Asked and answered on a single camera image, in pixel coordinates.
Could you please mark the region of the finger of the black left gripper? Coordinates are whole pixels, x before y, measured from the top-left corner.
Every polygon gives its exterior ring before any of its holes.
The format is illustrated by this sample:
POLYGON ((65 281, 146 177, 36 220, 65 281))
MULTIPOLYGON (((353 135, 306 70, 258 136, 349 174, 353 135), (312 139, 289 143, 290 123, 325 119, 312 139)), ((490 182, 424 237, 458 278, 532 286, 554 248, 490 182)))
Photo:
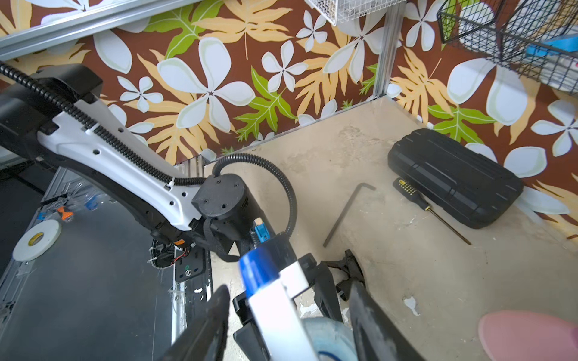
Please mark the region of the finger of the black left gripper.
POLYGON ((330 269, 337 269, 346 274, 346 278, 336 285, 337 295, 348 302, 352 285, 357 282, 366 287, 366 281, 361 266, 351 250, 345 251, 345 256, 337 261, 322 261, 330 269))

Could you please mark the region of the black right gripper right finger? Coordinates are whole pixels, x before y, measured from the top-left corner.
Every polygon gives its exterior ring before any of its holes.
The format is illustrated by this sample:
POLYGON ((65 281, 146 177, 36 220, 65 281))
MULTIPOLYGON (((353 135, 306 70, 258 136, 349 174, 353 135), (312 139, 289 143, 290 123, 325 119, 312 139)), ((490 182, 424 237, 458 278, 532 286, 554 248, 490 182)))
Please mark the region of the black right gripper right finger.
POLYGON ((360 282, 352 283, 349 306, 359 360, 424 361, 360 282))

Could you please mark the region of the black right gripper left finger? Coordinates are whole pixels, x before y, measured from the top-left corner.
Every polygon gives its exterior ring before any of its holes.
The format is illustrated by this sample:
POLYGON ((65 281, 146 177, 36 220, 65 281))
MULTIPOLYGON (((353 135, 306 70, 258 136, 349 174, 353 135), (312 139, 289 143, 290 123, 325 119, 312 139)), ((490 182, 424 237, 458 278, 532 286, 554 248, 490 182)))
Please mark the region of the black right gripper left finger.
POLYGON ((227 347, 230 291, 221 285, 160 360, 222 360, 227 347))

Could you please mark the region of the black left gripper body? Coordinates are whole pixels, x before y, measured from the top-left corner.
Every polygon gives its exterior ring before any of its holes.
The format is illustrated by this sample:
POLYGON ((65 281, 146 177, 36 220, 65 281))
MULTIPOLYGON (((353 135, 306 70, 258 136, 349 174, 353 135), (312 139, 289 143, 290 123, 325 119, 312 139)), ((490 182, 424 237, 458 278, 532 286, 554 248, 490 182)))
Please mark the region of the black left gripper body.
POLYGON ((311 254, 281 269, 267 252, 251 252, 239 261, 245 293, 234 299, 236 311, 249 316, 233 339, 249 360, 330 360, 333 353, 315 347, 294 300, 312 289, 322 320, 342 322, 332 272, 311 254))

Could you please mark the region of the clear blue spray bottle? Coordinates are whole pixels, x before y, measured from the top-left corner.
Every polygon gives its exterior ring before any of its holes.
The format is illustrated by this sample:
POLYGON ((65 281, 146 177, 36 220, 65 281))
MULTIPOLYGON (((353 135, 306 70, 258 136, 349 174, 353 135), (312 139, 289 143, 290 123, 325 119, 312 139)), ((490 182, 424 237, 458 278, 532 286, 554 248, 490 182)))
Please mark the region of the clear blue spray bottle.
POLYGON ((326 317, 302 319, 320 360, 358 361, 352 329, 326 317))

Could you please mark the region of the blue white spray nozzle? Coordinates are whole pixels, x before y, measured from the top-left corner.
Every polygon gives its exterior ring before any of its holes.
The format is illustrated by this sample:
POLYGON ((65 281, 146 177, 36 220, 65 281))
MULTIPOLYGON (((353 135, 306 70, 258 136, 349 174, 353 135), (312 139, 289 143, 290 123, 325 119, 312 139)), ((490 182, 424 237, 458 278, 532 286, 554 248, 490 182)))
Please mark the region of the blue white spray nozzle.
POLYGON ((256 249, 242 256, 239 270, 253 318, 272 360, 317 360, 311 338, 281 281, 263 272, 256 249))

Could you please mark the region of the opaque pink spray bottle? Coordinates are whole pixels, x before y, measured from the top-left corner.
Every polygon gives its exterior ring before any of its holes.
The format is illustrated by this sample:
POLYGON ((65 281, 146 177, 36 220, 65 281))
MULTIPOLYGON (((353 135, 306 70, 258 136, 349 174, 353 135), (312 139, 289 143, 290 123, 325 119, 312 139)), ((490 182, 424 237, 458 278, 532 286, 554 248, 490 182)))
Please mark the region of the opaque pink spray bottle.
POLYGON ((529 311, 497 311, 478 324, 491 360, 576 360, 577 325, 529 311))

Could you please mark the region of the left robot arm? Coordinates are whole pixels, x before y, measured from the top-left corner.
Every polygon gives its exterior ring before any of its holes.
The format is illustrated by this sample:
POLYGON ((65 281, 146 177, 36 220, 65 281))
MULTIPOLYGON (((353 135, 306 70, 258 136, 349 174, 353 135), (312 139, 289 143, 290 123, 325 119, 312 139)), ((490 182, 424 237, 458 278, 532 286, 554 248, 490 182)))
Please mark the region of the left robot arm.
POLYGON ((239 153, 219 160, 208 177, 186 177, 139 141, 99 99, 102 79, 80 64, 27 75, 7 63, 1 92, 1 145, 31 160, 76 171, 116 198, 154 239, 212 252, 240 267, 243 293, 220 287, 209 307, 171 348, 177 359, 222 358, 230 310, 242 326, 233 337, 251 360, 355 360, 327 263, 298 257, 290 237, 297 197, 270 161, 239 153), (265 213, 227 165, 248 163, 272 174, 289 204, 285 230, 265 213))

